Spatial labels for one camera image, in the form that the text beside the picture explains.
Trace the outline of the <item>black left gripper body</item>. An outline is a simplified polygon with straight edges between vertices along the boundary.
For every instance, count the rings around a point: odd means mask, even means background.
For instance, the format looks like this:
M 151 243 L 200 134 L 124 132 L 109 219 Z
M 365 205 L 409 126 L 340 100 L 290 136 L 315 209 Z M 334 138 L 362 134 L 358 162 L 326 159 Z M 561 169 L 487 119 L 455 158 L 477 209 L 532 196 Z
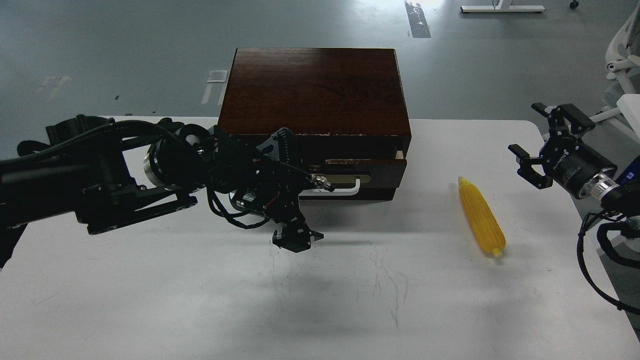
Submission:
M 326 177 L 303 167 L 298 137 L 286 127 L 259 146 L 211 127 L 203 131 L 199 155 L 208 176 L 211 212 L 245 230 L 277 223 L 300 210 L 302 191 L 334 191 Z

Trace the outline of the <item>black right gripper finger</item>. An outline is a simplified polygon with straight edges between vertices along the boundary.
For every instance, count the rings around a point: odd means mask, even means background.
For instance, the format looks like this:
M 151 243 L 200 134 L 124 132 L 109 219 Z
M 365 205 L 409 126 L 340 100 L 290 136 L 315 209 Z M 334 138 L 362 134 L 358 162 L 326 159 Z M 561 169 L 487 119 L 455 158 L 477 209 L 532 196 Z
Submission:
M 595 122 L 574 104 L 545 105 L 536 102 L 531 109 L 546 118 L 548 133 L 542 136 L 544 141 L 569 139 L 582 141 L 582 137 L 595 129 Z
M 553 186 L 553 178 L 550 175 L 538 173 L 534 169 L 534 166 L 543 164 L 541 157 L 532 157 L 530 153 L 517 144 L 509 145 L 508 150 L 516 157 L 516 162 L 519 165 L 517 174 L 521 178 L 540 190 Z

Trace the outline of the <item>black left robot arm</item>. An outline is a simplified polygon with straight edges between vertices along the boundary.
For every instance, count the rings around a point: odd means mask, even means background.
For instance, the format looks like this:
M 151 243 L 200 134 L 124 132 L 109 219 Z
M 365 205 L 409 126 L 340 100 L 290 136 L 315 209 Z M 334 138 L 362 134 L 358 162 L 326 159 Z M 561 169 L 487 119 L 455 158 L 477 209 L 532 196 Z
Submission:
M 202 189 L 211 212 L 235 227 L 278 224 L 279 248 L 299 253 L 323 238 L 307 225 L 299 196 L 334 187 L 303 167 L 288 128 L 252 146 L 219 125 L 80 114 L 46 134 L 48 143 L 21 141 L 18 157 L 0 164 L 2 265 L 29 223 L 73 212 L 97 235 L 193 207 Z

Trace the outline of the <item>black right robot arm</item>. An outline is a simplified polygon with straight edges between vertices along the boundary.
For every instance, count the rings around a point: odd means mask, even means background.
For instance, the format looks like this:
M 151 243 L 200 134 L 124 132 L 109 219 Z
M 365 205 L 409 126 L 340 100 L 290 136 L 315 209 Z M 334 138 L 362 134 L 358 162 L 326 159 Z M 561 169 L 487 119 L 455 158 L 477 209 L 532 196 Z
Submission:
M 531 156 L 517 144 L 509 145 L 519 164 L 518 175 L 537 189 L 546 189 L 558 183 L 575 199 L 595 198 L 607 214 L 626 217 L 622 223 L 603 224 L 598 232 L 598 243 L 615 263 L 638 269 L 637 260 L 619 255 L 607 237 L 611 230 L 623 236 L 637 238 L 639 228 L 631 218 L 639 215 L 639 182 L 613 180 L 617 166 L 583 142 L 583 135 L 595 128 L 595 122 L 573 104 L 555 107 L 541 102 L 531 105 L 544 116 L 549 125 L 549 137 L 537 157 Z

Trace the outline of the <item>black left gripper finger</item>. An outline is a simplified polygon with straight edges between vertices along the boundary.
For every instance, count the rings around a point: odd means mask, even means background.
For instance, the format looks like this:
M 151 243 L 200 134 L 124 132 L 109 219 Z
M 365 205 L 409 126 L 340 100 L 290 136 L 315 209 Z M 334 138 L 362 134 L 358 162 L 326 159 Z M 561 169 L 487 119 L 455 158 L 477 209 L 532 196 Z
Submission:
M 276 223 L 278 228 L 272 235 L 272 244 L 280 249 L 300 253 L 309 250 L 313 242 L 324 239 L 323 233 L 311 230 L 300 210 L 295 210 Z

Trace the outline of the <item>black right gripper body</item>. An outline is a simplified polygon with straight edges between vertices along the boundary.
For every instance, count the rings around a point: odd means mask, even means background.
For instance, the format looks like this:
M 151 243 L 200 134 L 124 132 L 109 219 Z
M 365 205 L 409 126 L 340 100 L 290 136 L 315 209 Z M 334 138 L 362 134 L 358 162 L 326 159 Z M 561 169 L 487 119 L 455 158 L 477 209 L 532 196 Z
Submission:
M 617 165 L 573 136 L 549 137 L 540 152 L 542 169 L 575 199 L 587 198 L 592 179 L 613 177 Z

